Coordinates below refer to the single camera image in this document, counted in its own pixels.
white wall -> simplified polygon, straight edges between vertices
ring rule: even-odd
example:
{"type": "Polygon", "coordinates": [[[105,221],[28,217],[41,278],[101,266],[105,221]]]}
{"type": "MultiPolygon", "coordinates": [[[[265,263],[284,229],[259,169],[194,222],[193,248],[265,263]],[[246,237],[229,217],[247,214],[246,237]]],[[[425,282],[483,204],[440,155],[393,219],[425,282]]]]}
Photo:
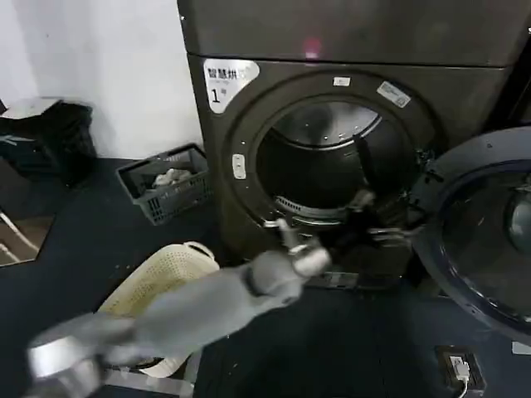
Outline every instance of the white wall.
{"type": "Polygon", "coordinates": [[[0,100],[11,104],[37,95],[17,12],[11,0],[0,0],[0,100]]]}
{"type": "Polygon", "coordinates": [[[175,0],[0,2],[12,2],[19,58],[27,53],[39,95],[95,106],[100,156],[145,158],[201,141],[175,0]]]}

gray plastic crate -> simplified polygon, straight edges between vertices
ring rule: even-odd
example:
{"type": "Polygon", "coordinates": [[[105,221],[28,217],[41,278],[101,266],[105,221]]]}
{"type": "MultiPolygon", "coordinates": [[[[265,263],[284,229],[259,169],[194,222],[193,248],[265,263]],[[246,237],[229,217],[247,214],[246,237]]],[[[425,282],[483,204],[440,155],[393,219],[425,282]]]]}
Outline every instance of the gray plastic crate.
{"type": "Polygon", "coordinates": [[[195,144],[128,164],[119,168],[117,173],[131,201],[140,206],[155,226],[212,197],[207,160],[195,144]],[[156,176],[170,168],[188,170],[192,176],[153,189],[156,176]]]}

electrical outlet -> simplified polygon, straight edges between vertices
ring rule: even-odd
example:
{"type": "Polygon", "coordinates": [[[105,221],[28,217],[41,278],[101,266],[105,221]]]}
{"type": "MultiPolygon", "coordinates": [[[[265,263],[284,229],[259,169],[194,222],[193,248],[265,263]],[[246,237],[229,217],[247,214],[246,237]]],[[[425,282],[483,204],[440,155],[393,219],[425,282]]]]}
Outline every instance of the electrical outlet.
{"type": "Polygon", "coordinates": [[[463,388],[462,379],[466,374],[465,364],[468,364],[469,394],[477,397],[483,395],[486,388],[485,379],[481,375],[475,355],[471,350],[466,347],[438,346],[436,355],[447,386],[456,391],[463,388]]]}

open dryer door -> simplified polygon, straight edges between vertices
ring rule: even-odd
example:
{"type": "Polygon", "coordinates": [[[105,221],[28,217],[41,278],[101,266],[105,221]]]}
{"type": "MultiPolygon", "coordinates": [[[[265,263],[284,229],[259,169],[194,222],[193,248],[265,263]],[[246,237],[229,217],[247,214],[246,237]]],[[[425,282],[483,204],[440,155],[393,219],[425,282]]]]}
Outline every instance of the open dryer door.
{"type": "Polygon", "coordinates": [[[474,138],[429,165],[411,195],[413,247],[445,292],[531,345],[531,128],[474,138]]]}

gray robot arm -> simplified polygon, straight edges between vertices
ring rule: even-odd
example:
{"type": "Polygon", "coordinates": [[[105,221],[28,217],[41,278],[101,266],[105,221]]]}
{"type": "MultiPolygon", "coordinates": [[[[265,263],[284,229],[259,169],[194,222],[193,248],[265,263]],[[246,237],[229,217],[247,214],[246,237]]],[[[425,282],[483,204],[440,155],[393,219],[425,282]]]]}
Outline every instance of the gray robot arm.
{"type": "Polygon", "coordinates": [[[44,332],[28,349],[35,384],[27,397],[86,398],[103,384],[101,362],[188,355],[293,303],[304,282],[329,265],[329,252],[317,240],[300,244],[283,220],[269,226],[280,229],[286,251],[163,294],[137,318],[91,313],[44,332]]]}

